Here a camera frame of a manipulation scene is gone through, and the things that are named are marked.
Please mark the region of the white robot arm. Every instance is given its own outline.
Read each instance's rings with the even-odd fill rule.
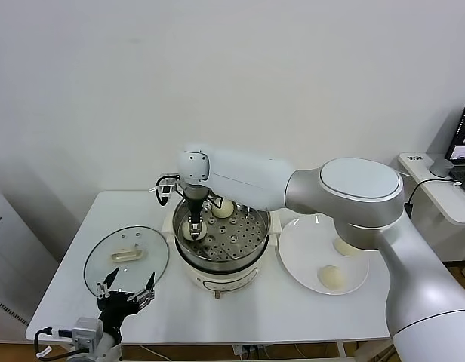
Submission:
[[[465,290],[411,224],[402,179],[390,167],[338,158],[295,170],[285,161],[192,145],[180,154],[179,177],[191,233],[209,190],[258,210],[331,216],[342,239],[385,260],[386,322],[402,361],[465,361]]]

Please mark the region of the white table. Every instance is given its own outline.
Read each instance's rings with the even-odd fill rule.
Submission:
[[[400,164],[415,183],[443,179],[430,173],[434,160],[443,155],[401,153]],[[453,183],[428,182],[413,198],[412,222],[443,261],[465,260],[465,191]]]
[[[105,236],[130,225],[161,230],[166,213],[148,192],[101,192],[54,276],[26,337],[42,327],[68,326],[99,315],[97,300],[83,281],[83,265]],[[371,254],[365,284],[345,296],[306,289],[282,267],[268,247],[263,268],[242,290],[220,299],[199,289],[182,270],[175,246],[156,286],[156,299],[122,326],[125,344],[275,344],[389,338],[385,301],[390,278],[378,252]],[[53,342],[51,336],[45,341]]]
[[[401,153],[399,162],[416,183],[425,179],[450,179],[434,176],[429,171],[434,160],[441,157],[443,155]],[[424,183],[421,188],[450,223],[465,226],[465,191],[462,188],[453,186],[452,183],[435,182]]]

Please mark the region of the laptop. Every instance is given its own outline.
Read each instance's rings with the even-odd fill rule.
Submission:
[[[445,158],[454,164],[451,176],[461,181],[465,190],[465,107]]]

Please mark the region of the laptop screen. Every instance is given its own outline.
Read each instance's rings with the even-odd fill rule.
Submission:
[[[453,164],[465,164],[465,108],[445,158]]]

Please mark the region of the glass lid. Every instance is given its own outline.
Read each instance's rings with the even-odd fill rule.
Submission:
[[[97,283],[103,283],[118,267],[119,273],[110,289],[136,293],[154,272],[157,283],[168,259],[168,245],[161,233],[146,226],[129,226],[97,244],[85,262],[83,278],[87,288],[98,296]]]

